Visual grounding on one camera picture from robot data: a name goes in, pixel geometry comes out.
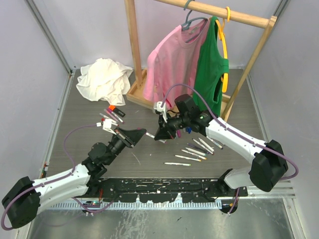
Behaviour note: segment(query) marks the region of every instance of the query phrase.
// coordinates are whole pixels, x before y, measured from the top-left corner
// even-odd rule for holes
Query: yellow hanger
[[[230,20],[230,8],[227,6],[226,9],[227,9],[227,22],[229,22],[229,20]],[[225,39],[225,33],[224,33],[225,19],[223,19],[223,25],[222,26],[220,25],[219,20],[216,20],[216,24],[218,26],[219,40],[221,40],[221,42],[223,44],[224,58],[228,59],[226,39]],[[224,76],[221,76],[221,82],[223,83],[222,93],[225,93],[227,91],[227,86],[228,86],[228,73],[224,73]]]

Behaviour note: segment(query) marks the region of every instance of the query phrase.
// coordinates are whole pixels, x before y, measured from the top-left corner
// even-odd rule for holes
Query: marker
[[[168,165],[181,165],[181,166],[191,166],[190,163],[170,163],[170,162],[166,162],[164,164],[168,164]]]
[[[206,138],[208,138],[210,141],[212,141],[217,147],[219,147],[220,149],[223,149],[223,146],[221,146],[219,143],[217,143],[215,140],[213,140],[212,138],[206,136]]]
[[[146,132],[146,135],[149,136],[149,137],[151,137],[151,138],[155,138],[155,136],[152,135],[152,134],[150,134],[150,133],[147,133],[147,132]],[[160,139],[159,141],[162,142],[162,143],[166,143],[166,140]]]
[[[205,145],[201,144],[200,142],[198,142],[196,139],[192,138],[192,140],[197,143],[199,146],[201,146],[203,149],[207,150],[208,152],[210,152],[211,154],[214,154],[214,152],[210,151],[207,147],[205,147]]]
[[[117,118],[115,118],[111,113],[109,113],[106,109],[104,109],[105,113],[107,113],[112,119],[114,119],[117,123],[119,122]]]
[[[210,151],[212,151],[212,152],[215,151],[215,150],[214,150],[212,147],[210,147],[209,144],[206,143],[203,139],[201,139],[201,138],[198,138],[198,139],[199,139],[199,141],[200,141],[202,144],[204,144],[204,145],[206,146],[206,148],[208,148]]]
[[[102,117],[104,117],[104,118],[106,118],[108,120],[111,120],[113,125],[119,126],[115,120],[112,120],[111,118],[107,117],[106,115],[100,113],[100,116],[102,116]]]
[[[110,109],[111,111],[113,111],[114,113],[118,114],[118,115],[121,116],[121,117],[124,117],[124,116],[125,116],[125,113],[124,113],[123,111],[119,110],[118,108],[116,108],[116,107],[113,106],[113,105],[110,105],[110,106],[109,106],[109,109]]]
[[[196,148],[197,150],[199,150],[199,151],[201,151],[201,152],[203,152],[203,153],[210,154],[209,151],[207,151],[207,150],[205,150],[205,149],[202,149],[202,148],[200,148],[200,147],[197,147],[196,145],[193,145],[193,144],[190,144],[190,143],[188,143],[187,145],[190,146],[190,147],[192,147],[192,148]]]
[[[121,123],[124,123],[124,121],[113,111],[111,111],[109,108],[106,109],[110,114],[112,114],[115,118],[117,118]]]
[[[205,158],[205,157],[203,157],[203,156],[197,155],[196,153],[189,152],[189,151],[187,151],[187,150],[185,150],[185,149],[182,149],[182,151],[183,151],[184,153],[188,153],[188,154],[190,154],[190,155],[196,156],[196,157],[201,158],[201,159],[204,159],[204,160],[207,159],[207,158]]]
[[[189,158],[189,157],[184,157],[184,156],[180,156],[180,155],[175,155],[175,157],[201,162],[201,160],[197,159],[197,158]]]
[[[192,149],[192,148],[187,148],[187,147],[186,147],[186,149],[187,149],[188,151],[190,151],[190,152],[196,153],[196,154],[201,155],[201,156],[203,156],[203,157],[205,157],[205,156],[207,155],[206,153],[197,151],[197,150]]]

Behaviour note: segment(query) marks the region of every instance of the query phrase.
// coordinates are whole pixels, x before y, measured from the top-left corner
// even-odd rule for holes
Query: green shirt
[[[210,109],[220,115],[223,96],[220,77],[229,72],[229,63],[228,59],[219,54],[216,20],[215,16],[211,18],[206,40],[200,48],[194,88],[203,96]],[[193,98],[201,111],[207,109],[197,94],[193,94]]]

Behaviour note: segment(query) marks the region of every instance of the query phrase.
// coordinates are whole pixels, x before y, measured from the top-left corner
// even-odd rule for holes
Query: wooden shelf base
[[[146,108],[149,108],[149,109],[153,109],[153,105],[154,103],[151,102],[151,101],[148,101],[146,100],[144,97],[143,97],[143,90],[144,90],[144,87],[145,87],[145,82],[146,82],[146,77],[147,77],[147,70],[146,69],[143,69],[142,70],[142,85],[141,87],[138,87],[137,86],[137,82],[135,81],[130,90],[127,92],[126,96],[127,96],[127,99],[129,101],[132,101],[138,105],[141,105],[143,107],[146,107]],[[229,99],[230,99],[230,96],[228,95],[225,95],[223,94],[223,99],[222,99],[222,104],[221,104],[221,114],[220,115],[223,115],[223,112],[229,102]],[[230,114],[230,111],[232,109],[233,106],[230,107],[229,111],[225,114],[225,117],[223,117],[223,120],[227,121],[228,120],[228,117],[229,117],[229,114]]]

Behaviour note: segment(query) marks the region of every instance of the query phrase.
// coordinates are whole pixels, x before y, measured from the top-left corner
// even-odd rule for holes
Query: gray floor
[[[242,70],[231,70],[229,74],[228,94],[230,95],[240,76]],[[101,120],[99,113],[103,112],[109,104],[104,101],[90,102],[84,99],[77,91],[77,71],[73,81],[72,89],[63,113],[60,128],[56,137],[53,152],[50,159],[48,176],[71,168],[72,164],[63,151],[63,140],[65,135],[72,129],[94,124]],[[126,100],[126,105],[119,107],[126,113],[124,129],[135,129],[143,127],[148,132],[155,134],[158,127],[158,116],[149,109],[136,105]],[[245,82],[234,103],[228,122],[243,132],[262,138],[253,107],[251,95]],[[164,162],[185,162],[186,160],[175,158],[174,154],[183,155],[180,151],[186,143],[192,143],[191,138],[201,135],[183,133],[181,138],[169,140],[166,144],[154,141],[144,136],[134,149],[125,149],[108,166],[105,177],[219,177],[229,168],[241,168],[248,163],[230,148],[223,150],[215,148],[215,155],[210,156],[207,161],[194,162],[191,167],[164,165]],[[86,128],[75,132],[69,137],[67,149],[77,163],[81,163],[87,157],[90,148],[96,142],[107,143],[111,138],[110,133],[102,131],[101,128]]]
[[[241,199],[230,217],[219,210],[46,210],[28,239],[292,239],[282,199]]]

